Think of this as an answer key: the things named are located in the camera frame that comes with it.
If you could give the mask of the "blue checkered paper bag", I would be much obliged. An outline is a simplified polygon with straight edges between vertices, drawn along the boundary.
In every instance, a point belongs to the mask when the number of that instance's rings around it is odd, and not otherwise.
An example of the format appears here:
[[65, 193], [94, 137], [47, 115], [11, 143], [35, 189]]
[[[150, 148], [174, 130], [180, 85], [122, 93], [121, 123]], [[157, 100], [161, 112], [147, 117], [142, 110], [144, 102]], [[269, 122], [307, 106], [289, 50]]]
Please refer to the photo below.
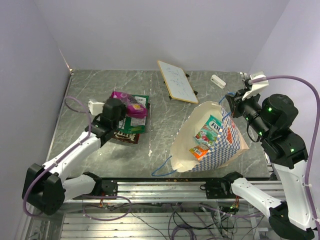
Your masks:
[[171, 145], [171, 173], [203, 172], [227, 166], [249, 149], [239, 128], [220, 102], [195, 107]]

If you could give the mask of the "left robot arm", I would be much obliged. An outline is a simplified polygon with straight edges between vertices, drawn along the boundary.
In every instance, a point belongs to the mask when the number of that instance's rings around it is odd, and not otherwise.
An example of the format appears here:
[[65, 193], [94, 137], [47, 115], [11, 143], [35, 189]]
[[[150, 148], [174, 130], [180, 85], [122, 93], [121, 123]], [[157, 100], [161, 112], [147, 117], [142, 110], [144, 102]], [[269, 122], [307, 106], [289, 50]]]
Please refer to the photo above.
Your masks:
[[102, 105], [102, 112], [88, 120], [88, 126], [75, 142], [44, 164], [34, 163], [28, 168], [22, 191], [22, 207], [27, 216], [35, 216], [28, 211], [27, 205], [50, 216], [65, 201], [79, 196], [104, 199], [103, 180], [99, 176], [85, 172], [70, 179], [69, 175], [78, 164], [113, 138], [126, 112], [126, 105], [121, 100], [107, 99]]

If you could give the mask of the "brown Kettle chips bag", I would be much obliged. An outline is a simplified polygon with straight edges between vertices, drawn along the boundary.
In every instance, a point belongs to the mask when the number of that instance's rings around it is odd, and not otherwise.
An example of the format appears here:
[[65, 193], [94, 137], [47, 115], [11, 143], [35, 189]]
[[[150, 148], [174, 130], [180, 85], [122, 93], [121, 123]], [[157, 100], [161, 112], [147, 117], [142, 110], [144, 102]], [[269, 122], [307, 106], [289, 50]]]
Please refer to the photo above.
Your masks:
[[113, 138], [115, 140], [128, 143], [128, 144], [137, 144], [140, 138], [139, 133], [123, 133], [120, 131], [117, 131], [114, 133]]

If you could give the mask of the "purple candy bag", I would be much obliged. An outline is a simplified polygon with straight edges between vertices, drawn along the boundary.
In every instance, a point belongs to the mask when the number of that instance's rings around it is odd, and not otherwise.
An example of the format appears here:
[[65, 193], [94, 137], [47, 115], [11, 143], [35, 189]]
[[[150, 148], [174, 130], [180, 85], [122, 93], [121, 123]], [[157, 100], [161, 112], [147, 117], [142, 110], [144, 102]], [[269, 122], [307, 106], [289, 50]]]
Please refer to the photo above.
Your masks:
[[131, 118], [143, 119], [148, 116], [148, 100], [147, 95], [135, 95], [125, 92], [113, 91], [111, 98], [121, 100], [126, 106], [126, 115]]

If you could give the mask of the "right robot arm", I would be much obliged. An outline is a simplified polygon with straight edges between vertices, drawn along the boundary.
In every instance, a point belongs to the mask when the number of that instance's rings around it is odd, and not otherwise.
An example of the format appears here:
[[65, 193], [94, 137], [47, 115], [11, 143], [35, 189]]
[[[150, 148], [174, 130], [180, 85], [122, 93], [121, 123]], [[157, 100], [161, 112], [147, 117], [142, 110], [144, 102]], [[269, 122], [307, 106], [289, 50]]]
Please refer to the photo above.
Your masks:
[[299, 111], [283, 94], [273, 94], [259, 104], [260, 95], [245, 98], [243, 90], [228, 93], [231, 115], [244, 117], [247, 127], [258, 135], [257, 142], [267, 154], [282, 183], [285, 200], [279, 200], [253, 186], [234, 171], [201, 185], [208, 198], [220, 191], [226, 198], [245, 199], [265, 215], [272, 230], [285, 240], [312, 240], [319, 229], [312, 217], [305, 177], [308, 151], [304, 140], [290, 127]]

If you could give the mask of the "orange snack packet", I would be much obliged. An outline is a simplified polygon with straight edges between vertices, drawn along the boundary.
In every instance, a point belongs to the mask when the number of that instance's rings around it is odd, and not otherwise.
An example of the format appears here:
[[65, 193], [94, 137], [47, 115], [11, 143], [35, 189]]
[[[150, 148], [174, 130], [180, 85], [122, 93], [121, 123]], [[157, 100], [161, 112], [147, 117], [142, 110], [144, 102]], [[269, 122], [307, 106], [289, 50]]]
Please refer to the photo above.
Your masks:
[[206, 145], [199, 144], [189, 149], [189, 152], [195, 156], [198, 161], [201, 161], [202, 157], [205, 156], [210, 148]]

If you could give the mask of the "green snack packet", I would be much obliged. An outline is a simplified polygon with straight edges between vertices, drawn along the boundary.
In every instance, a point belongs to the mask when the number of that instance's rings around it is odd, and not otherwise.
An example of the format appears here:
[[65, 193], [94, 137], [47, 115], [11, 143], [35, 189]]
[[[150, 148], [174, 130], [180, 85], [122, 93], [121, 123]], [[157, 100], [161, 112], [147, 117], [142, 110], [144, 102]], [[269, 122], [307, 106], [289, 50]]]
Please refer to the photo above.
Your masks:
[[[150, 107], [148, 95], [133, 94], [133, 97], [148, 110]], [[126, 116], [119, 122], [118, 130], [124, 134], [143, 134], [146, 131], [147, 117], [135, 118]]]

